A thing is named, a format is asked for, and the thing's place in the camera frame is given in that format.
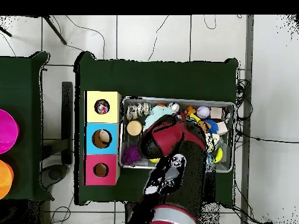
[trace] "yellow box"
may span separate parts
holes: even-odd
[[[99,100],[108,102],[109,110],[105,114],[99,114],[95,110],[95,104]],[[120,117],[121,95],[117,92],[87,91],[87,122],[88,123],[112,123],[117,124]]]

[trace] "white toy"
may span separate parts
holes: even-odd
[[[224,135],[225,133],[227,133],[227,126],[225,124],[225,122],[219,122],[217,123],[219,130],[217,131],[217,134],[219,136]]]
[[[220,107],[211,107],[210,117],[220,120],[222,118],[222,108],[220,108]]]
[[[199,118],[205,119],[210,115],[210,109],[208,107],[201,106],[196,111]]]

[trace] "circular hole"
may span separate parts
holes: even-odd
[[[109,109],[110,109],[110,105],[107,100],[100,99],[100,100],[96,101],[96,103],[95,103],[96,113],[98,113],[100,115],[106,114],[109,112]]]
[[[93,167],[93,173],[98,177],[106,177],[108,172],[109,169],[105,163],[98,163]]]
[[[111,141],[112,135],[106,129],[99,129],[92,135],[92,143],[99,149],[108,148]]]

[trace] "purple pom pom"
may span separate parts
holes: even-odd
[[[126,147],[123,154],[123,163],[130,165],[141,159],[136,145],[129,145]]]

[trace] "wooden block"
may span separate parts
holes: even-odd
[[[85,138],[87,155],[116,155],[119,124],[87,123]]]
[[[86,186],[115,186],[119,175],[117,155],[86,156]]]
[[[109,110],[105,114],[99,114],[95,110],[95,104],[100,100],[108,103]],[[87,122],[88,123],[113,123],[119,122],[121,95],[117,92],[87,91]]]
[[[217,123],[219,130],[217,131],[217,134],[219,136],[224,135],[225,133],[227,133],[227,126],[225,124],[225,122],[219,122]]]
[[[211,107],[210,117],[216,119],[222,119],[222,108],[220,107]]]

